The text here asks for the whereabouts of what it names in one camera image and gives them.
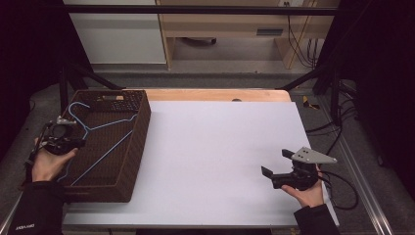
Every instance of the white tabletop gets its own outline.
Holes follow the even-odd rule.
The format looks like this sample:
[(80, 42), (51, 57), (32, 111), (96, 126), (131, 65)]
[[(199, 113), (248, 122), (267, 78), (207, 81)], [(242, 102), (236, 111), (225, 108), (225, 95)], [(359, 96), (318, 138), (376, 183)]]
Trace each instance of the white tabletop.
[[(147, 142), (129, 203), (71, 204), (64, 225), (285, 227), (297, 200), (261, 174), (309, 147), (291, 102), (150, 102)], [(326, 203), (337, 224), (333, 207)]]

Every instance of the basket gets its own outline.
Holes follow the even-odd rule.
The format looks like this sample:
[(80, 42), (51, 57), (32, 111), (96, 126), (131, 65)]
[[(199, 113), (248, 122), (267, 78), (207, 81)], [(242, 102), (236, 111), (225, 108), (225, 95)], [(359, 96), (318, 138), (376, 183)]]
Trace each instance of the basket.
[(74, 94), (63, 118), (76, 120), (71, 138), (84, 138), (86, 144), (58, 176), (69, 202), (131, 200), (150, 116), (144, 90)]

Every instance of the black horizontal bar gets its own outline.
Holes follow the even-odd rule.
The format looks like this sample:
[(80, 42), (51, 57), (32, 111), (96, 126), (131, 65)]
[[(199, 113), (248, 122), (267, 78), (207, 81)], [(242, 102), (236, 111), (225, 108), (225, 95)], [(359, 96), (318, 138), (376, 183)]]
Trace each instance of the black horizontal bar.
[(97, 14), (214, 14), (214, 15), (290, 15), (338, 16), (357, 13), (338, 8), (238, 7), (238, 6), (153, 6), (153, 5), (66, 5), (44, 6), (47, 10)]

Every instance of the black sleeve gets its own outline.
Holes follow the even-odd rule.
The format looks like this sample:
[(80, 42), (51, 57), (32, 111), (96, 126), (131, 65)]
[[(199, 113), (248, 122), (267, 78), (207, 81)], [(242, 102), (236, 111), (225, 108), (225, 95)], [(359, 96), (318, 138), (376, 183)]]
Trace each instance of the black sleeve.
[(294, 213), (302, 235), (338, 235), (338, 227), (330, 215), (327, 205), (305, 207)]
[(26, 184), (8, 234), (62, 234), (63, 205), (64, 188), (60, 184)]

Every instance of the white panel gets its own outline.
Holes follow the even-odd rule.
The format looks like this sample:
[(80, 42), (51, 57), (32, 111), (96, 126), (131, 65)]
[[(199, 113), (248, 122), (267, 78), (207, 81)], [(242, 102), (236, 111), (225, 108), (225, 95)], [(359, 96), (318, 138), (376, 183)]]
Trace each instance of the white panel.
[[(155, 5), (141, 0), (65, 0), (83, 5)], [(70, 14), (91, 64), (165, 64), (156, 14)]]
[[(282, 149), (309, 147), (295, 103), (151, 102), (132, 200), (71, 204), (64, 224), (109, 226), (296, 225), (296, 199), (261, 174), (292, 170)], [(325, 199), (338, 223), (332, 205)]]

